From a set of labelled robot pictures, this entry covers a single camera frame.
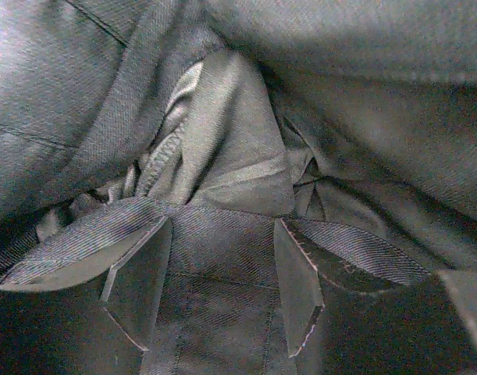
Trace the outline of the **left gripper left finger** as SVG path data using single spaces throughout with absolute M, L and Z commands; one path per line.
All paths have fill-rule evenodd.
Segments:
M 151 221 L 115 245 L 124 253 L 109 268 L 101 307 L 126 338 L 149 350 L 172 244 L 172 221 Z

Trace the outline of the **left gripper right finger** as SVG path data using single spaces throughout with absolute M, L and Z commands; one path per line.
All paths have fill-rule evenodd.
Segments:
M 307 346 L 324 309 L 319 269 L 311 257 L 312 243 L 290 221 L 274 223 L 274 253 L 288 356 Z

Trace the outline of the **black skirt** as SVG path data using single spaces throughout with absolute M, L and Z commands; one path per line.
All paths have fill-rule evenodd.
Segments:
M 142 352 L 100 297 L 162 216 Z M 0 374 L 477 374 L 477 1 L 0 1 Z

